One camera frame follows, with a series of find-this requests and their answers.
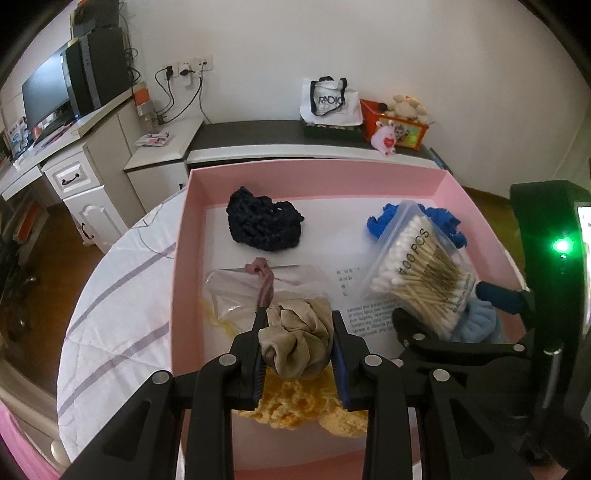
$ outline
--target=wall socket panel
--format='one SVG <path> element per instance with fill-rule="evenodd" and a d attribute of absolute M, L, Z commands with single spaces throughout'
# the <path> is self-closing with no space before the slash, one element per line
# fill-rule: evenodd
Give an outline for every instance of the wall socket panel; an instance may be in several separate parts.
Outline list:
<path fill-rule="evenodd" d="M 207 63 L 205 64 L 203 71 L 209 72 L 213 70 L 213 55 L 208 55 L 205 57 L 196 57 L 194 59 L 179 60 L 177 63 L 177 71 L 180 72 L 181 66 L 185 63 L 188 63 L 189 65 L 191 65 L 191 68 L 195 70 L 197 75 L 199 75 L 199 73 L 201 73 L 201 66 L 203 65 L 204 61 L 206 61 Z"/>
<path fill-rule="evenodd" d="M 173 68 L 173 76 L 172 76 L 172 78 L 178 77 L 178 63 L 176 61 L 173 61 L 171 63 L 166 63 L 166 64 L 162 65 L 161 68 L 165 69 L 169 65 L 171 65 L 172 68 Z M 158 79 L 160 80 L 160 83 L 163 83 L 162 78 L 164 78 L 164 82 L 165 82 L 166 81 L 166 73 L 165 72 L 161 72 L 161 73 L 158 74 Z"/>
<path fill-rule="evenodd" d="M 210 72 L 211 70 L 213 70 L 213 55 L 207 55 L 204 57 L 196 57 L 194 59 L 184 59 L 184 60 L 174 61 L 171 63 L 165 63 L 162 65 L 161 68 L 165 69 L 168 65 L 172 65 L 172 67 L 173 67 L 172 78 L 177 78 L 180 76 L 179 72 L 181 71 L 182 65 L 184 65 L 185 63 L 188 63 L 189 65 L 191 65 L 191 68 L 193 70 L 195 70 L 195 72 L 198 75 L 201 72 L 201 65 L 203 64 L 204 61 L 206 61 L 207 63 L 205 64 L 203 71 Z M 166 74 L 164 72 L 159 73 L 158 79 L 160 80 L 161 83 L 164 83 L 166 81 Z"/>

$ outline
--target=yellow crocheted fabric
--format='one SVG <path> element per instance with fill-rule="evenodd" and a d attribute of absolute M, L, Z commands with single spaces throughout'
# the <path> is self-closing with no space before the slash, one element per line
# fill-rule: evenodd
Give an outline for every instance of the yellow crocheted fabric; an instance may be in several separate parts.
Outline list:
<path fill-rule="evenodd" d="M 367 432 L 367 411 L 343 409 L 330 366 L 318 377 L 293 382 L 283 381 L 267 368 L 258 408 L 235 413 L 276 429 L 295 429 L 306 420 L 318 419 L 321 427 L 341 437 L 361 437 Z"/>

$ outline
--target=beige scrunchie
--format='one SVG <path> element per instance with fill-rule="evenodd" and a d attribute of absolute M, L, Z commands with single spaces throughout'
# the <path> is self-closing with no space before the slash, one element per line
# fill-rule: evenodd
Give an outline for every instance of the beige scrunchie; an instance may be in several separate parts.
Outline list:
<path fill-rule="evenodd" d="M 324 297 L 285 300 L 267 308 L 269 326 L 259 330 L 265 363 L 283 380 L 320 375 L 333 342 L 332 311 Z"/>

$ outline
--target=purple stripe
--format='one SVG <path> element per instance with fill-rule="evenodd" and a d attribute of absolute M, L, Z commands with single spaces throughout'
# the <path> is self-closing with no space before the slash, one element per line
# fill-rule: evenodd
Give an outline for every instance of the purple stripe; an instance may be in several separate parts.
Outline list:
<path fill-rule="evenodd" d="M 168 258 L 166 255 L 168 255 L 169 253 L 172 253 L 174 251 L 174 249 L 176 248 L 176 246 L 177 246 L 177 244 L 175 242 L 172 245 L 170 245 L 169 247 L 165 248 L 160 253 L 154 254 L 149 259 L 147 259 L 144 263 L 142 263 L 138 267 L 135 267 L 131 272 L 126 273 L 125 275 L 123 275 L 123 277 L 121 277 L 119 280 L 117 280 L 115 283 L 113 283 L 109 288 L 107 288 L 103 293 L 101 293 L 97 298 L 95 298 L 95 300 L 90 304 L 90 306 L 86 309 L 86 311 L 82 315 L 80 315 L 74 323 L 72 323 L 70 325 L 66 335 L 71 335 L 74 332 L 74 330 L 76 330 L 80 326 L 80 324 L 86 320 L 88 315 L 90 315 L 90 312 L 92 312 L 92 310 L 94 310 L 104 299 L 106 299 L 109 295 L 111 295 L 115 290 L 117 290 L 118 288 L 125 285 L 129 280 L 138 276 L 140 273 L 142 273 L 147 268 L 150 268 L 158 260 L 160 260 L 162 258 Z"/>
<path fill-rule="evenodd" d="M 123 353 L 120 353 L 119 355 L 111 358 L 110 360 L 107 360 L 104 364 L 102 364 L 99 368 L 92 372 L 88 377 L 86 377 L 82 381 L 82 383 L 74 389 L 72 394 L 66 399 L 66 401 L 61 405 L 61 407 L 58 408 L 57 416 L 61 417 L 66 412 L 66 410 L 72 406 L 72 404 L 78 398 L 78 396 L 87 388 L 92 386 L 99 378 L 101 378 L 107 372 L 117 367 L 117 365 L 119 365 L 123 360 L 131 358 L 136 353 L 151 345 L 159 338 L 162 338 L 164 335 L 168 333 L 169 330 L 170 324 L 167 322 L 166 324 L 162 325 L 156 330 L 150 332 L 145 337 L 139 339 L 137 342 L 133 343 Z"/>

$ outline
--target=dark countertop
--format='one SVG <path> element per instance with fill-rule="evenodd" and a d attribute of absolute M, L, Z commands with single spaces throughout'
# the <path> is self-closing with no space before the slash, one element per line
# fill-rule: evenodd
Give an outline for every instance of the dark countertop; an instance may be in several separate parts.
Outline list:
<path fill-rule="evenodd" d="M 373 150 L 366 141 L 344 141 L 314 138 L 304 135 L 299 120 L 254 120 L 202 125 L 191 142 L 188 152 L 207 148 L 234 147 L 237 145 L 329 145 L 334 147 L 365 148 Z M 432 160 L 429 150 L 397 147 L 396 151 L 410 157 Z"/>

